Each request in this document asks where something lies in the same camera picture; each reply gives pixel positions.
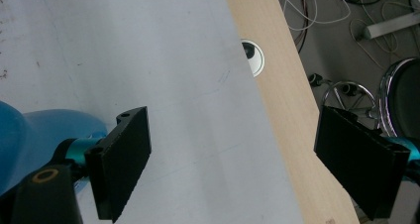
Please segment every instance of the white board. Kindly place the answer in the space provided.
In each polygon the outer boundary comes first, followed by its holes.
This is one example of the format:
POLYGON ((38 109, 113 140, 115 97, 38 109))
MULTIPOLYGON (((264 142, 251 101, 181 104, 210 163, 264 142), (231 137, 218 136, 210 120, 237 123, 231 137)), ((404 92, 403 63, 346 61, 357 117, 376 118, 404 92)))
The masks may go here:
MULTIPOLYGON (((153 153, 118 223, 302 222, 225 0, 0 1, 1 100, 109 129, 149 107, 153 153)), ((90 188, 78 201, 103 223, 90 188)))

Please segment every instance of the gray floor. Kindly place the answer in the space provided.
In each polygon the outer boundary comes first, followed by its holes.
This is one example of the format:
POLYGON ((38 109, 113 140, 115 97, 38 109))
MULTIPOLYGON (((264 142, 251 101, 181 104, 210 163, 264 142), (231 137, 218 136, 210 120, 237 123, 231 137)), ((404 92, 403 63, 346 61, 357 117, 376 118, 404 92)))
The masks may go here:
MULTIPOLYGON (((300 0, 291 0, 297 7, 301 7, 300 0)), ((314 16, 313 0, 307 0, 310 18, 314 16)), ((317 0, 318 20, 331 21, 346 15, 346 7, 339 0, 317 0)), ((407 0, 381 0, 379 3, 367 6, 367 11, 377 21, 382 21, 381 6, 384 2, 399 2, 407 4, 407 0)), ((406 29, 395 33, 398 41, 398 49, 394 54, 384 52, 374 41, 361 40, 360 44, 370 53, 376 64, 353 40, 349 26, 353 19, 362 19, 372 24, 361 6, 350 5, 351 16, 345 21, 320 25, 315 24, 308 31, 306 42, 300 53, 300 58, 306 73, 319 73, 324 78, 333 81, 353 80, 363 84, 375 94, 378 90, 380 79, 385 70, 394 62, 410 56, 419 56, 419 28, 406 29)), ((410 13, 411 11, 394 5, 386 5, 384 16, 392 18, 410 13)), ((285 12, 289 26, 301 28, 303 18, 290 6, 285 12)), ((363 24, 354 23, 353 32, 359 35, 363 24)), ((324 86, 313 88, 314 97, 320 104, 321 97, 325 92, 324 86)), ((420 188, 412 183, 403 182, 397 196, 391 218, 391 224, 411 223, 413 213, 416 210, 420 198, 420 188)))

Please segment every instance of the light wood surface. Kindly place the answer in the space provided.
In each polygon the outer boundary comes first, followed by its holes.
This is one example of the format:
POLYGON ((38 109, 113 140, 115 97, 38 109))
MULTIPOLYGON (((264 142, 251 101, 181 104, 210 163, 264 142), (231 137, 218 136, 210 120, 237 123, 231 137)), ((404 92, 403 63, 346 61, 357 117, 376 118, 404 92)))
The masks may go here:
POLYGON ((359 223, 350 196, 313 152, 319 111, 278 0, 227 0, 240 37, 265 55, 262 100, 305 223, 359 223))

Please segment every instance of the desk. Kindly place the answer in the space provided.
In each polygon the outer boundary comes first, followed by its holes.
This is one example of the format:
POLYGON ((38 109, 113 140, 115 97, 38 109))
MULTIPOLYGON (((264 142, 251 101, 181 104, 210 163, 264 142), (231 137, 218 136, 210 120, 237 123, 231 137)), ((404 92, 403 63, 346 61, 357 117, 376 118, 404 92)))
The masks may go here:
POLYGON ((278 0, 228 0, 239 34, 265 55, 257 77, 305 223, 359 223, 347 192, 313 152, 318 108, 278 0))

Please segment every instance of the blue plastic object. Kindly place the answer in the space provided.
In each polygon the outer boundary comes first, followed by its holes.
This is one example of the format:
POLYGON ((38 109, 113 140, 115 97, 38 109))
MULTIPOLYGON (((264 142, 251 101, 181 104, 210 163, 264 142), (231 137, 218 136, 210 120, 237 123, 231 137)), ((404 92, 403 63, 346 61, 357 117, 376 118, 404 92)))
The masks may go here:
POLYGON ((0 101, 0 195, 45 165, 63 140, 106 134, 105 124, 86 113, 54 109, 22 114, 0 101))

